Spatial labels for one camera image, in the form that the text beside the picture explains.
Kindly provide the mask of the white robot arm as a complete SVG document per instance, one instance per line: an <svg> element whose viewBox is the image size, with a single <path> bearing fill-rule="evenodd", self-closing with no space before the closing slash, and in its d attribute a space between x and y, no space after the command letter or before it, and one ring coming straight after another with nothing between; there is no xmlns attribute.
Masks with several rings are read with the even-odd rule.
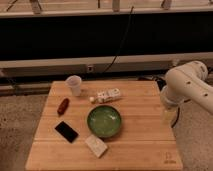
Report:
<svg viewBox="0 0 213 171"><path fill-rule="evenodd" d="M208 69L201 61L173 67L165 74L166 85L160 91L165 124L174 124L179 106L187 99L213 115L213 86L205 82L207 76Z"/></svg>

